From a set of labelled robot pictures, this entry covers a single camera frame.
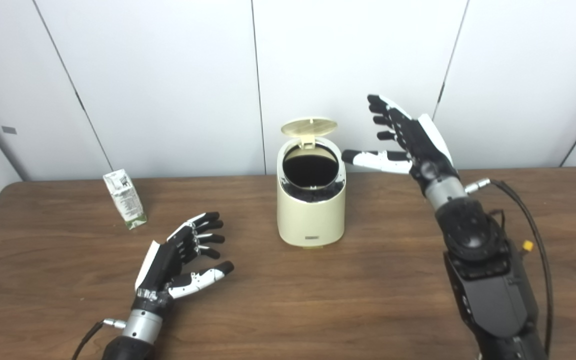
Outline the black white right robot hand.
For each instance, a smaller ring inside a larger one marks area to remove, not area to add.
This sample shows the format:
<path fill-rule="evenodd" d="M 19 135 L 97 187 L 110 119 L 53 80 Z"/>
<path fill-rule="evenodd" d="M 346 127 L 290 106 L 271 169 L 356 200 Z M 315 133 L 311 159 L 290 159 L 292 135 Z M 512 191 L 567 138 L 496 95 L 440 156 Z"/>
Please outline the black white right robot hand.
<path fill-rule="evenodd" d="M 414 118 L 385 96 L 366 98 L 374 123 L 387 127 L 377 133 L 377 138 L 394 141 L 401 150 L 346 149 L 342 151 L 343 162 L 382 173 L 409 174 L 422 192 L 434 183 L 452 178 L 459 180 L 446 142 L 428 114 Z"/>

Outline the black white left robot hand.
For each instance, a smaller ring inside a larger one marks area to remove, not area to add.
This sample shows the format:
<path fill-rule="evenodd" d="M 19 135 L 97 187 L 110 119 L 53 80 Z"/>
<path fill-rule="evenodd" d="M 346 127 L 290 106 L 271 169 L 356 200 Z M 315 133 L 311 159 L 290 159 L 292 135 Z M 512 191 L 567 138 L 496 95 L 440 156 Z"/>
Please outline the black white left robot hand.
<path fill-rule="evenodd" d="M 183 272 L 183 268 L 199 256 L 220 259 L 219 251 L 209 244 L 224 243 L 223 235 L 212 233 L 223 226 L 219 212 L 204 212 L 180 224 L 165 242 L 151 242 L 135 280 L 131 310 L 164 317 L 175 300 L 197 293 L 229 275 L 234 270 L 229 260 L 212 268 Z"/>

